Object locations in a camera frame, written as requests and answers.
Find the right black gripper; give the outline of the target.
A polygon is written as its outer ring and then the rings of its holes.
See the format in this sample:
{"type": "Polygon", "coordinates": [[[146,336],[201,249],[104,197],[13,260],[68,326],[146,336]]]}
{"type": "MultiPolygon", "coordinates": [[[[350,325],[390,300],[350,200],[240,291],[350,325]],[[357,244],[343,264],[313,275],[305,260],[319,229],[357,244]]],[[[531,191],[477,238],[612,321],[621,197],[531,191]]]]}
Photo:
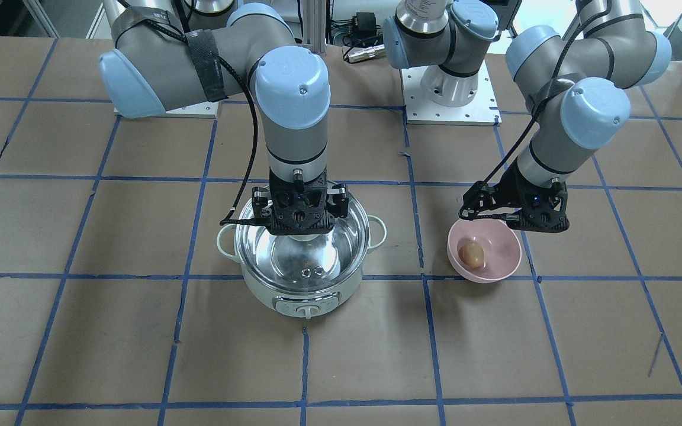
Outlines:
{"type": "Polygon", "coordinates": [[[347,217],[348,207],[347,186],[327,180],[326,172],[309,181],[298,176],[286,181],[271,172],[268,187],[252,189],[251,225],[272,235],[327,234],[336,219],[347,217]]]}

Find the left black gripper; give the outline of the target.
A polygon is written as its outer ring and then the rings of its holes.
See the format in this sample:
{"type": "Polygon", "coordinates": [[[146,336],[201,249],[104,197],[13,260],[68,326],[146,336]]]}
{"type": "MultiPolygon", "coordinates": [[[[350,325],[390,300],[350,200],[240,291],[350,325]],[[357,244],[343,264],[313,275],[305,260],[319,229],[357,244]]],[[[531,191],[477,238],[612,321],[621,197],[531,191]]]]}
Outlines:
{"type": "Polygon", "coordinates": [[[569,229],[568,192],[563,182],[536,186],[512,163],[498,184],[477,181],[463,194],[458,216],[462,220],[496,219],[514,230],[557,234],[569,229]]]}

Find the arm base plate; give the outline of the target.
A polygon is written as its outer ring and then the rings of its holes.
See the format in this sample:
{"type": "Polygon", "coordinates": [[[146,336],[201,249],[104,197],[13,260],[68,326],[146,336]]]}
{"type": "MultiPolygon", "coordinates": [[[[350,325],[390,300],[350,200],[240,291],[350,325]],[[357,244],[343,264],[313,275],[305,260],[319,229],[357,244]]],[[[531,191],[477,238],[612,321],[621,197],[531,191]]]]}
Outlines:
{"type": "Polygon", "coordinates": [[[401,88],[409,124],[490,126],[501,123],[489,70],[457,78],[439,66],[401,70],[401,88]]]}
{"type": "Polygon", "coordinates": [[[102,54],[98,67],[116,113],[124,118],[217,115],[218,104],[206,100],[186,47],[129,45],[102,54]]]}

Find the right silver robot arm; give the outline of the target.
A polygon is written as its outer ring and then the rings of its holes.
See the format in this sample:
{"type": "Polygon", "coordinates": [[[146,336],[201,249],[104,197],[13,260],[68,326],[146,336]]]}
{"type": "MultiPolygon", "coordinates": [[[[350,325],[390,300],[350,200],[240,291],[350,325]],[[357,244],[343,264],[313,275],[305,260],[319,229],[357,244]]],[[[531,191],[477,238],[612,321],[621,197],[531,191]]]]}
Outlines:
{"type": "Polygon", "coordinates": [[[348,214],[343,184],[327,180],[331,90],[323,59],[295,43],[269,5],[236,8],[225,26],[185,32],[171,1],[119,1],[114,49],[98,60],[124,118],[160,116],[242,93],[263,125],[269,186],[252,191],[252,219],[273,235],[327,234],[348,214]]]}

